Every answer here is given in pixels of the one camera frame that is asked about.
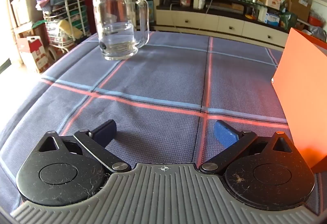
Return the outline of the white TV cabinet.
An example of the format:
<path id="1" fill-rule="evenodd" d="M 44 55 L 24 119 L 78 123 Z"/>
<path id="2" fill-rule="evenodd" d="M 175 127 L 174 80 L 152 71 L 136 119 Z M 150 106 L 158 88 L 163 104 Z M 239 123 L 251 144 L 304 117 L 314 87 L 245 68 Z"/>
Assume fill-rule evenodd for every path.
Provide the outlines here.
<path id="1" fill-rule="evenodd" d="M 257 21 L 242 20 L 226 15 L 213 15 L 159 7 L 155 13 L 155 29 L 231 39 L 263 47 L 285 47 L 288 33 Z"/>

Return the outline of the orange cardboard box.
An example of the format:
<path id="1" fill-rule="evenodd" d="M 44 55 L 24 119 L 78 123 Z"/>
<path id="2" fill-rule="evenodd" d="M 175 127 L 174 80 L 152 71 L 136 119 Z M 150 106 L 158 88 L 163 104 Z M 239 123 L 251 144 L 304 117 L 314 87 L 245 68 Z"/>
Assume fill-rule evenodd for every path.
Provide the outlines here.
<path id="1" fill-rule="evenodd" d="M 326 44 L 291 29 L 272 78 L 294 145 L 314 173 L 326 171 Z"/>

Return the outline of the blue plaid tablecloth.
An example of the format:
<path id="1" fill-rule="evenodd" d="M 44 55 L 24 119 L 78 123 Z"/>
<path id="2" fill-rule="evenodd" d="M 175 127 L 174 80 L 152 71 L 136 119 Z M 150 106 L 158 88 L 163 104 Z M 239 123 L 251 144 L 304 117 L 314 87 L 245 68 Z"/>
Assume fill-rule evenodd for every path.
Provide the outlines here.
<path id="1" fill-rule="evenodd" d="M 1 132 L 9 223 L 326 223 L 326 173 L 294 145 L 272 78 L 281 48 L 153 32 L 125 61 L 95 37 L 50 67 Z M 108 172 L 74 138 L 112 119 Z M 257 141 L 223 174 L 216 121 Z"/>

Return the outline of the glass mug with water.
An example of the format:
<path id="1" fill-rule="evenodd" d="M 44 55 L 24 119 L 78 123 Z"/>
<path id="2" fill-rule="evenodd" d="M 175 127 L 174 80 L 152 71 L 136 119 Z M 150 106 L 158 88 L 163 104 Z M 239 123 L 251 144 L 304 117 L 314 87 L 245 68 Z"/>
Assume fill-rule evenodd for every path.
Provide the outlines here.
<path id="1" fill-rule="evenodd" d="M 108 61 L 137 54 L 150 38 L 146 0 L 93 0 L 99 47 Z"/>

